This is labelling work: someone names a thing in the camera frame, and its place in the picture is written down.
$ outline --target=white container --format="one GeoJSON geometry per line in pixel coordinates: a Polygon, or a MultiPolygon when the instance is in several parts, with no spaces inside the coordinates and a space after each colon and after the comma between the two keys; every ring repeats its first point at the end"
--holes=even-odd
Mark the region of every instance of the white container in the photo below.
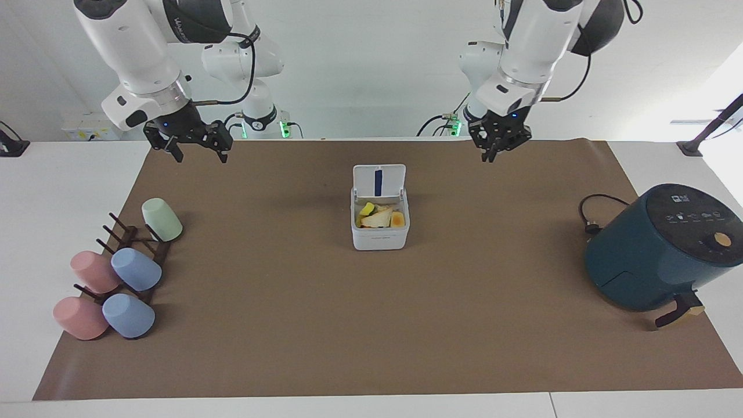
{"type": "Polygon", "coordinates": [[[399,250],[405,246],[410,229],[408,195],[405,191],[405,165],[357,165],[351,189],[351,232],[359,251],[399,250]],[[367,202],[397,205],[405,216],[402,228],[358,228],[356,218],[367,202]]]}

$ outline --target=brown mat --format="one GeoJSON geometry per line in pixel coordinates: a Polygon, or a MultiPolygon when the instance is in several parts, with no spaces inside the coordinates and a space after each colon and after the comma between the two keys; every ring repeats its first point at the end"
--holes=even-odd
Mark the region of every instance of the brown mat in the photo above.
{"type": "MultiPolygon", "coordinates": [[[[706,315],[604,300],[583,268],[577,203],[635,199],[605,143],[236,143],[230,162],[151,152],[122,212],[181,216],[152,333],[64,334],[34,399],[739,388],[706,315]],[[404,163],[402,251],[358,252],[354,164],[404,163]]],[[[605,222],[621,208],[594,202],[605,222]]]]}

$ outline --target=stand base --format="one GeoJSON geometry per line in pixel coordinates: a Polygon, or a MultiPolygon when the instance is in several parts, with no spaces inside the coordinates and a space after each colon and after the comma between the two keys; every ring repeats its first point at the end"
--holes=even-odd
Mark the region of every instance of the stand base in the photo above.
{"type": "Polygon", "coordinates": [[[30,141],[17,141],[21,144],[21,147],[17,149],[16,151],[10,151],[5,152],[0,150],[0,157],[20,157],[23,155],[23,152],[28,148],[28,146],[31,144],[30,141]]]}
{"type": "Polygon", "coordinates": [[[701,157],[701,156],[703,156],[703,155],[701,154],[701,152],[699,152],[699,150],[698,150],[698,149],[697,149],[696,151],[689,151],[689,150],[688,150],[688,149],[686,148],[686,145],[687,145],[688,143],[689,143],[689,141],[679,141],[679,142],[677,142],[677,143],[676,143],[676,145],[678,145],[678,148],[679,148],[679,149],[681,150],[681,152],[683,152],[683,153],[684,153],[684,155],[685,155],[685,156],[687,156],[687,157],[701,157]]]}

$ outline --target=white lid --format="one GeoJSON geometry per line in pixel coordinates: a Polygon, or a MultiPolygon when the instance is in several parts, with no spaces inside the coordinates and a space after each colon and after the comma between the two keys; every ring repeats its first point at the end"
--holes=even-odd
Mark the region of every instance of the white lid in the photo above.
{"type": "Polygon", "coordinates": [[[358,197],[396,197],[404,188],[405,164],[354,167],[354,192],[358,197]]]}

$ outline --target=air fryer control panel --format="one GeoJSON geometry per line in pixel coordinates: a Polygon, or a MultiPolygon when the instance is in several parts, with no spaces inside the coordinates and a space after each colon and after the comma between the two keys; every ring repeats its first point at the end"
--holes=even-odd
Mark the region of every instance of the air fryer control panel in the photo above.
{"type": "Polygon", "coordinates": [[[743,222],[712,196],[680,184],[653,187],[647,212],[655,229],[676,248],[699,260],[743,260],[743,222]]]}

